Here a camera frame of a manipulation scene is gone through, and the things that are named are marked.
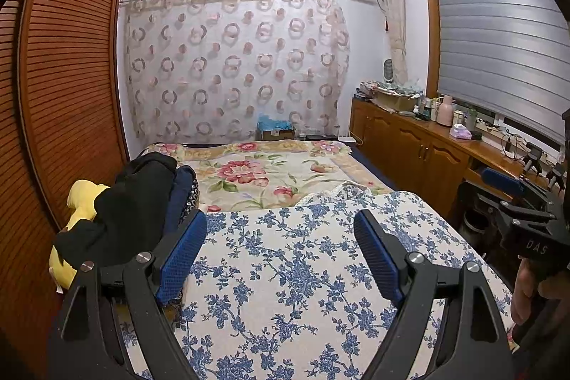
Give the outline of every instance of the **bottle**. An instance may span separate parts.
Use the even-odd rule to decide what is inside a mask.
[[[436,99],[433,99],[431,101],[431,115],[430,115],[432,121],[435,121],[437,119],[437,109],[439,107],[440,103]]]
[[[472,131],[475,129],[476,125],[477,125],[477,110],[469,109],[467,111],[467,119],[465,122],[465,126],[467,127],[467,129]]]

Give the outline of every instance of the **wooden cabinet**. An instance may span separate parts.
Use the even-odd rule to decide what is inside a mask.
[[[378,110],[367,117],[363,138],[363,153],[389,178],[394,174],[390,145],[392,130],[393,119],[385,111]]]
[[[387,141],[393,153],[392,179],[400,190],[420,194],[423,183],[424,152],[429,145],[427,135],[404,122],[394,128],[393,139]]]
[[[423,156],[421,198],[443,217],[455,200],[457,187],[463,180],[469,156],[450,144],[433,139]]]
[[[351,112],[351,135],[356,139],[358,144],[364,141],[367,117],[366,102],[353,100]]]
[[[397,189],[417,193],[444,218],[463,179],[481,184],[482,167],[515,178],[521,171],[518,163],[483,142],[458,141],[435,122],[391,114],[356,99],[351,132],[363,154]]]

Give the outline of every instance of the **tied curtain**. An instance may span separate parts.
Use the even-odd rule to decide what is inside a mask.
[[[336,0],[133,0],[125,66],[135,131],[153,142],[255,138],[258,116],[337,134],[349,37]]]
[[[388,22],[388,37],[390,39],[390,54],[394,77],[398,84],[408,81],[406,65],[406,10],[404,0],[379,0],[380,8]]]

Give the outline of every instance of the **wooden louvered door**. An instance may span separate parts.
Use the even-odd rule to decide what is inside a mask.
[[[77,179],[110,185],[126,162],[116,89],[118,0],[26,0],[19,98],[30,156],[60,227]]]
[[[24,0],[0,9],[0,369],[2,378],[41,378],[59,299],[47,272],[55,236],[22,137],[16,44]]]

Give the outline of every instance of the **screw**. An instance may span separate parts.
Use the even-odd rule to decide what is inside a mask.
[[[93,264],[93,261],[85,261],[79,269],[81,269],[83,272],[89,272],[91,269],[93,269],[94,265],[95,264]]]
[[[137,255],[137,261],[140,263],[149,262],[152,255],[148,251],[142,251]]]
[[[468,261],[466,266],[469,272],[479,272],[481,269],[475,261]]]
[[[411,252],[408,258],[414,264],[422,264],[424,262],[424,255],[418,253],[417,251]]]

